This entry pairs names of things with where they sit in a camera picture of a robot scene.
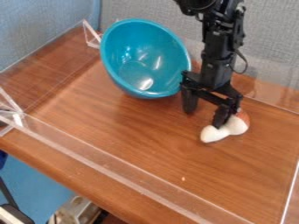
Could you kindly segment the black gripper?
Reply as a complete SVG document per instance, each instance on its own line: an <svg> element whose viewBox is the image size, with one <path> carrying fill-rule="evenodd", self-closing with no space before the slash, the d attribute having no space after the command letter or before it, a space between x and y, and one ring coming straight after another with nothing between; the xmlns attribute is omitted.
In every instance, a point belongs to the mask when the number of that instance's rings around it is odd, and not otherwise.
<svg viewBox="0 0 299 224"><path fill-rule="evenodd" d="M239 112L243 100L242 93L231 85L234 66L234 60L217 60L214 63L205 61L199 72L182 72L182 109L186 114L191 114L198 108L199 99L215 104L218 109L213 126L217 129L227 122L231 113Z"/></svg>

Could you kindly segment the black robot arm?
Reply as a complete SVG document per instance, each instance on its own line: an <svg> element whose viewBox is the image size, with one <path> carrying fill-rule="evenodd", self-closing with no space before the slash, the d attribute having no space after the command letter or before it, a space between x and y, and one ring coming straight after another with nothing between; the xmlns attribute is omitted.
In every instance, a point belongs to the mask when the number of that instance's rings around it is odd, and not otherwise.
<svg viewBox="0 0 299 224"><path fill-rule="evenodd" d="M239 48L245 45L243 30L245 0L174 0L182 13L202 22L201 53L202 63L198 73L182 72L182 108L191 114L198 108L198 100L218 105L213 126L219 129L241 110L242 93L231 86L237 57L245 62Z"/></svg>

